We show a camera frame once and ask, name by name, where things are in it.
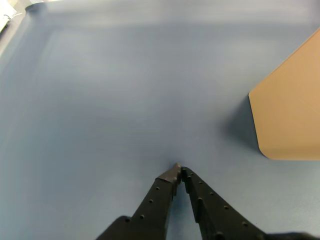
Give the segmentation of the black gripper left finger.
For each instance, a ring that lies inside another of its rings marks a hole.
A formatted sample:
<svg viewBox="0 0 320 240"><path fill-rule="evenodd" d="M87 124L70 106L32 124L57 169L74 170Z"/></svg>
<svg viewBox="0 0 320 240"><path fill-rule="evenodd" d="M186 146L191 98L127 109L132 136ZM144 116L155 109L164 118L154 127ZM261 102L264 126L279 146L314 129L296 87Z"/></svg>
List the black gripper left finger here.
<svg viewBox="0 0 320 240"><path fill-rule="evenodd" d="M159 175L133 216L118 217L99 240L165 240L171 204L181 182L182 166Z"/></svg>

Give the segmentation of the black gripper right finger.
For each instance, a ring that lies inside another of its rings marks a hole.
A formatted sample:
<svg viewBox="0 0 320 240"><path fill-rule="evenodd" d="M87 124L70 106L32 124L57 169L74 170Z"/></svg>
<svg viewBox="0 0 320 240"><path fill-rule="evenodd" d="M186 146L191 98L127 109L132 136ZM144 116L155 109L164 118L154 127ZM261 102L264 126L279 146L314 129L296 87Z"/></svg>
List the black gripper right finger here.
<svg viewBox="0 0 320 240"><path fill-rule="evenodd" d="M194 171L183 167L181 179L203 240L266 239L266 233L231 207Z"/></svg>

